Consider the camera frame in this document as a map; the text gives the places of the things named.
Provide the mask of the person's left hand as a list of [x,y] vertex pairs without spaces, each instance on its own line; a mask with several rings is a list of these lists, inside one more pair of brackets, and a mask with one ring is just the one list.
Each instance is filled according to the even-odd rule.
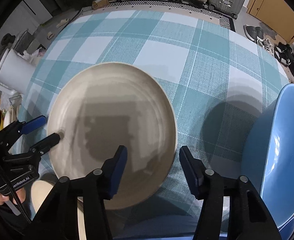
[[[20,200],[21,203],[23,203],[26,199],[26,190],[25,188],[21,188],[18,191],[16,191],[16,194]],[[0,205],[3,205],[6,201],[9,201],[10,197],[9,196],[4,196],[3,194],[0,193]]]

